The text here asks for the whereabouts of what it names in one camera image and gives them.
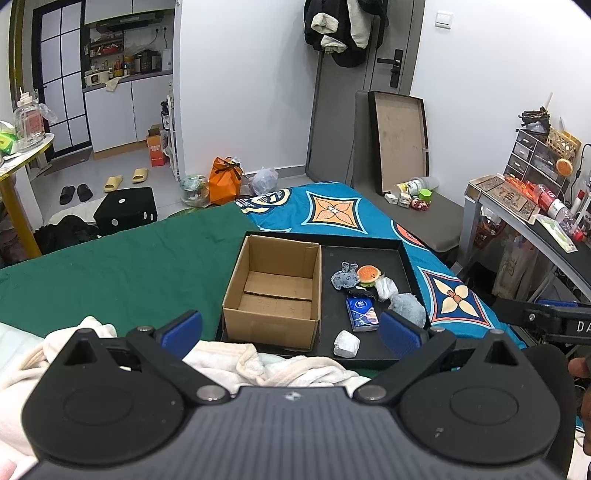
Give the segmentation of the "white stuffing plastic bag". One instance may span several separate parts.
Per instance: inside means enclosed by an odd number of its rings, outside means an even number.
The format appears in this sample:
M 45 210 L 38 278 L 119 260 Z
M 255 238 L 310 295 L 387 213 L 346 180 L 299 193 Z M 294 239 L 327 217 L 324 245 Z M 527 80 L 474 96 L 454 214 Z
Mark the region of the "white stuffing plastic bag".
M 396 282 L 387 276 L 381 276 L 376 280 L 375 289 L 380 302 L 386 302 L 399 294 Z

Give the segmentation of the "green blanket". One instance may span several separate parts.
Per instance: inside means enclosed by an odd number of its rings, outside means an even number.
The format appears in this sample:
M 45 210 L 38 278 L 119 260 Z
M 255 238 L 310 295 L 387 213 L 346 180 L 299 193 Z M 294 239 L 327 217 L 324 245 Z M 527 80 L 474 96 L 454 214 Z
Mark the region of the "green blanket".
M 212 340 L 245 233 L 233 204 L 71 246 L 1 271 L 1 321 L 40 337 L 92 316 L 120 334 L 160 327 L 188 310 Z

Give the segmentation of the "red small toy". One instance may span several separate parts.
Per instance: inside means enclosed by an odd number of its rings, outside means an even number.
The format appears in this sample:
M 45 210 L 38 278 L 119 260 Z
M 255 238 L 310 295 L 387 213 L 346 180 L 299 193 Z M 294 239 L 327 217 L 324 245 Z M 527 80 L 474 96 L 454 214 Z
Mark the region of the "red small toy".
M 430 204 L 420 198 L 414 198 L 411 202 L 411 207 L 417 211 L 427 211 L 430 207 Z

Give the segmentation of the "blue tissue pack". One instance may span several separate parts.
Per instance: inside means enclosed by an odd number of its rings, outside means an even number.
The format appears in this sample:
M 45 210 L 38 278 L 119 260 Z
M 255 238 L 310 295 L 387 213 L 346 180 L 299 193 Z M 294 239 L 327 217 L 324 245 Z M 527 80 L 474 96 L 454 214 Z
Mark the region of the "blue tissue pack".
M 365 296 L 346 297 L 346 310 L 354 332 L 373 332 L 379 328 L 379 318 L 373 299 Z

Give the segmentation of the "black grid sliding door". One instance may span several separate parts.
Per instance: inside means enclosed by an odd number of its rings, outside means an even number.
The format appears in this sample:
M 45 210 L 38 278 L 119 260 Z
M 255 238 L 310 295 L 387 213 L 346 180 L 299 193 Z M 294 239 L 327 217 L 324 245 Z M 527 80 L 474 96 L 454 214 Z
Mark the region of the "black grid sliding door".
M 44 122 L 53 135 L 48 161 L 90 146 L 83 95 L 83 6 L 82 1 L 53 1 L 32 14 L 33 86 L 55 115 Z

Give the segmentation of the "blue denim rabbit plush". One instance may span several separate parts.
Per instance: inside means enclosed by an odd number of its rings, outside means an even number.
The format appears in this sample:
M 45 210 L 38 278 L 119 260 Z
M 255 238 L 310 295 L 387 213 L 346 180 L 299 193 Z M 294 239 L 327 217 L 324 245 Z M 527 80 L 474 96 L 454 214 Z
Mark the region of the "blue denim rabbit plush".
M 349 290 L 360 284 L 358 274 L 359 265 L 356 263 L 342 262 L 341 269 L 331 277 L 332 287 L 335 290 Z

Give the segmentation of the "black dotted fabric pouch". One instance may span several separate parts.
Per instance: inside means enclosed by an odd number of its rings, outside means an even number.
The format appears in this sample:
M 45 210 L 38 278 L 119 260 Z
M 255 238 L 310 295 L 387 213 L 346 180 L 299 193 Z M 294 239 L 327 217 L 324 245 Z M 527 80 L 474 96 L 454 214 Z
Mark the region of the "black dotted fabric pouch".
M 356 285 L 353 288 L 349 288 L 348 290 L 346 290 L 346 293 L 352 297 L 365 297 L 372 299 L 375 298 L 375 295 L 371 290 L 368 290 L 367 288 L 362 287 L 360 285 Z

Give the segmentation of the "green small container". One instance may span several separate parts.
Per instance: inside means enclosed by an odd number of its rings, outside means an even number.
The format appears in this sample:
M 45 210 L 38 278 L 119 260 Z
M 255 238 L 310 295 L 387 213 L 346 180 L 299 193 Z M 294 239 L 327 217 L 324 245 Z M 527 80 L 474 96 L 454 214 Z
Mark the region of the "green small container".
M 430 189 L 423 188 L 419 191 L 419 198 L 422 202 L 430 205 L 433 198 L 433 192 Z

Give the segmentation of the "hanging black white clothes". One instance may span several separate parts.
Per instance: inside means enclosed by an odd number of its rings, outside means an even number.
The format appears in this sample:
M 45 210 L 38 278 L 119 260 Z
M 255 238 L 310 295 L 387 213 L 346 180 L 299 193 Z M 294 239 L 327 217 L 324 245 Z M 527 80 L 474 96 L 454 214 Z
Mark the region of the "hanging black white clothes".
M 355 68 L 367 59 L 375 17 L 376 46 L 380 47 L 389 25 L 387 1 L 307 0 L 304 40 L 315 51 L 331 56 L 335 64 Z

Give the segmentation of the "white cup with print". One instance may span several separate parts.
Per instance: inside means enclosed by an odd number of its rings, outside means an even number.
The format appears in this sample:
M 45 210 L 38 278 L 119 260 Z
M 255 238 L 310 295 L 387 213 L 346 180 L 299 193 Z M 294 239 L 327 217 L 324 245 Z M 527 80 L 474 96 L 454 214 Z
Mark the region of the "white cup with print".
M 423 189 L 436 190 L 439 187 L 439 181 L 435 177 L 414 177 L 410 180 L 398 184 L 399 189 L 411 196 L 418 196 Z

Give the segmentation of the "small white packet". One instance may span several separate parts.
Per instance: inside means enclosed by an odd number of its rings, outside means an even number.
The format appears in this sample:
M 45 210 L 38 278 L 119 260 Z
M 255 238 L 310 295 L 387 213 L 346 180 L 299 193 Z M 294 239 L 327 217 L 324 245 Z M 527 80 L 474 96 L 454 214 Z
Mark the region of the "small white packet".
M 335 337 L 332 353 L 339 358 L 353 359 L 358 354 L 361 347 L 361 341 L 353 333 L 342 330 Z

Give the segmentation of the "orange burger plush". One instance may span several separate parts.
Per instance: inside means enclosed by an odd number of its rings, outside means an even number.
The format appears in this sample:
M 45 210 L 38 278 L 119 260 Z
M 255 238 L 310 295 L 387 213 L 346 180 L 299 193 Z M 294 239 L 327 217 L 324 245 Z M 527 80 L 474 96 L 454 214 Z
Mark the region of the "orange burger plush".
M 383 273 L 374 265 L 363 265 L 356 270 L 356 275 L 359 277 L 360 286 L 373 287 L 377 280 L 383 276 Z

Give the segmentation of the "brown cardboard box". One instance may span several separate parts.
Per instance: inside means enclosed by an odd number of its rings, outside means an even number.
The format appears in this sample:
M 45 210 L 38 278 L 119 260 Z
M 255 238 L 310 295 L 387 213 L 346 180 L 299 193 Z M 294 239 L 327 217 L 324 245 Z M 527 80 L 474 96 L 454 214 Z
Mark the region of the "brown cardboard box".
M 222 314 L 232 342 L 310 351 L 322 319 L 322 246 L 245 236 Z

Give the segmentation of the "black clothes pile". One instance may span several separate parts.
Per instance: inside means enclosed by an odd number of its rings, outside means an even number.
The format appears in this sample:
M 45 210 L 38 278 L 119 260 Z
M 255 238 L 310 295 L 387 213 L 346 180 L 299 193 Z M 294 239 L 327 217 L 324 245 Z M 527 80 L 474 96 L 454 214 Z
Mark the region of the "black clothes pile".
M 99 238 L 98 228 L 78 216 L 67 215 L 57 224 L 48 224 L 34 232 L 40 252 L 45 255 Z

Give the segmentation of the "grey pink fluffy plush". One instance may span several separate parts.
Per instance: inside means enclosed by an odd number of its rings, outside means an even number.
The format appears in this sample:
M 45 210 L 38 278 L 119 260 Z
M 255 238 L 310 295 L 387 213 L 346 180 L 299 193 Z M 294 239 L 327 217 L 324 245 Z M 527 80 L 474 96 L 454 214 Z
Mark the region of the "grey pink fluffy plush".
M 419 328 L 424 328 L 426 326 L 426 309 L 412 293 L 398 293 L 392 295 L 390 298 L 389 309 Z

